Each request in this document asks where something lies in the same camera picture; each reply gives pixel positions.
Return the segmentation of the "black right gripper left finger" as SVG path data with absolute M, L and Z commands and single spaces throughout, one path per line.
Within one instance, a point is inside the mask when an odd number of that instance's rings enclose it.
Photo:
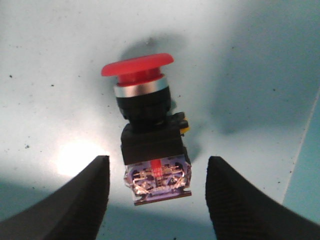
M 94 240 L 110 192 L 109 156 L 97 156 L 54 193 L 0 223 L 2 240 Z

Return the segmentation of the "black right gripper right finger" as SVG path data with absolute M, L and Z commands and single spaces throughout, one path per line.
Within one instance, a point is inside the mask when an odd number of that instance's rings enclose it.
M 318 240 L 320 226 L 257 189 L 222 157 L 208 160 L 205 200 L 218 240 Z

